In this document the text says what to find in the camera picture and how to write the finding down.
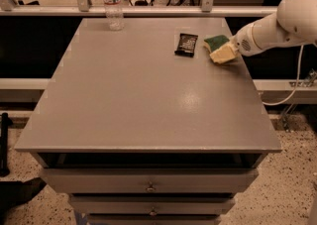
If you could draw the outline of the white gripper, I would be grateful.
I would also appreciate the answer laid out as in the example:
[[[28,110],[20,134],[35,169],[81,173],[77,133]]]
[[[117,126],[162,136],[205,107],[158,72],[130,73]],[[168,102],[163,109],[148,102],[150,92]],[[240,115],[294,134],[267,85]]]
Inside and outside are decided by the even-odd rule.
[[[243,56],[254,56],[259,48],[254,41],[253,27],[253,23],[246,25],[233,36],[233,44],[228,42],[213,51],[210,54],[212,61],[222,64],[236,58],[239,53]]]

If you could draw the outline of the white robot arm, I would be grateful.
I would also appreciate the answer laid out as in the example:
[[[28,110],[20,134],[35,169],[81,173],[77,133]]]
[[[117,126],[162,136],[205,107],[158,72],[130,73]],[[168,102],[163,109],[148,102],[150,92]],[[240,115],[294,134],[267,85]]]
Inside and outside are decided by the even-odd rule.
[[[309,44],[317,45],[317,0],[281,0],[274,13],[244,26],[233,37],[204,40],[215,63]]]

